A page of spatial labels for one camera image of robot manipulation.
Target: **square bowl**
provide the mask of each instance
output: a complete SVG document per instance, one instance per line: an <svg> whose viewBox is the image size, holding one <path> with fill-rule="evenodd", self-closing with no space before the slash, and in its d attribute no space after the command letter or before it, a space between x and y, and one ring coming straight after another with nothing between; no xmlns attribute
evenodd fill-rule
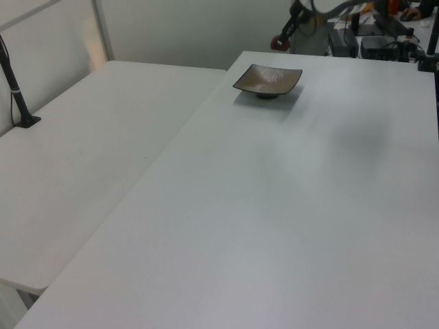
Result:
<svg viewBox="0 0 439 329"><path fill-rule="evenodd" d="M263 99L272 99L289 93L298 83L302 70L276 69L252 64L233 85L233 88L256 93Z"/></svg>

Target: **wire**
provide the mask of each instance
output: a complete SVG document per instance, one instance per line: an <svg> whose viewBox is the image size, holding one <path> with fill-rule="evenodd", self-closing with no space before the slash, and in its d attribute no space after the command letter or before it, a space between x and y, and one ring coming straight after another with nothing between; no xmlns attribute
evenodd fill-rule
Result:
<svg viewBox="0 0 439 329"><path fill-rule="evenodd" d="M12 123L12 127L15 127L14 115L12 114L12 91L11 91L11 123Z"/></svg>
<svg viewBox="0 0 439 329"><path fill-rule="evenodd" d="M5 49L6 57L8 57L8 60L10 60L10 59L9 59L9 51L8 51L8 48L6 48L5 42L3 41L3 38L1 37L1 34L0 34L0 43L1 43L2 48Z"/></svg>
<svg viewBox="0 0 439 329"><path fill-rule="evenodd" d="M307 36L307 37L314 35L315 32L317 31L317 10L316 10L316 7L315 7L315 5L314 5L314 0L310 0L310 2L311 2L311 9L313 10L313 18L314 18L314 27L313 27L313 31L312 31L310 34L306 34L306 33L304 33L304 32L301 30L301 28L300 28L300 24L298 24L298 26L297 26L298 31L299 31L301 34L303 34L304 36Z"/></svg>

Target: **white table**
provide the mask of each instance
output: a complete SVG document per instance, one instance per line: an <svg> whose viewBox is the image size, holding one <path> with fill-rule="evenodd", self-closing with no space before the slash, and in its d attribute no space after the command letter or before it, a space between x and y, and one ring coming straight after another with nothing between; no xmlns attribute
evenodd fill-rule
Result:
<svg viewBox="0 0 439 329"><path fill-rule="evenodd" d="M17 329L435 328L438 168L432 74L245 52Z"/></svg>
<svg viewBox="0 0 439 329"><path fill-rule="evenodd" d="M40 294L225 72L109 62L0 138L0 283Z"/></svg>

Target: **black cable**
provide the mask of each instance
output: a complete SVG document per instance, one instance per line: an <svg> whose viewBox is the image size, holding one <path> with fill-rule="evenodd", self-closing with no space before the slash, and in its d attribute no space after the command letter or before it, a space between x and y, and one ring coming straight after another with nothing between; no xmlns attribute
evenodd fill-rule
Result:
<svg viewBox="0 0 439 329"><path fill-rule="evenodd" d="M12 91L11 91L11 123L12 123L12 127L15 127L14 116L12 115Z"/></svg>
<svg viewBox="0 0 439 329"><path fill-rule="evenodd" d="M1 46L2 46L2 48L5 49L6 57L8 57L8 60L10 60L10 59L9 59L9 51L8 51L8 48L6 48L5 42L3 41L3 38L1 37L1 34L0 34L0 42L1 42Z"/></svg>
<svg viewBox="0 0 439 329"><path fill-rule="evenodd" d="M1 37L1 35L0 35L0 43L1 43L1 47L6 52L6 57L8 58L8 61L10 61L8 48L6 48L5 42L3 41L3 38ZM12 101L13 101L13 95L12 95L12 91L11 91L11 110L10 110L10 112L11 112L11 124L12 124L12 127L15 127L14 115L12 114L12 104L13 104Z"/></svg>

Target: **electronic equipment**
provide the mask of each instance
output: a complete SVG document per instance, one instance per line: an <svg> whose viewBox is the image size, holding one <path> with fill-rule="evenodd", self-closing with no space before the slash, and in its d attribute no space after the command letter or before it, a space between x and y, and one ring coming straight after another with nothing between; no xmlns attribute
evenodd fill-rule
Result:
<svg viewBox="0 0 439 329"><path fill-rule="evenodd" d="M361 57L365 60L398 60L399 49L389 36L365 36L361 40Z"/></svg>
<svg viewBox="0 0 439 329"><path fill-rule="evenodd" d="M358 56L359 45L350 29L333 29L329 32L329 46L334 57Z"/></svg>

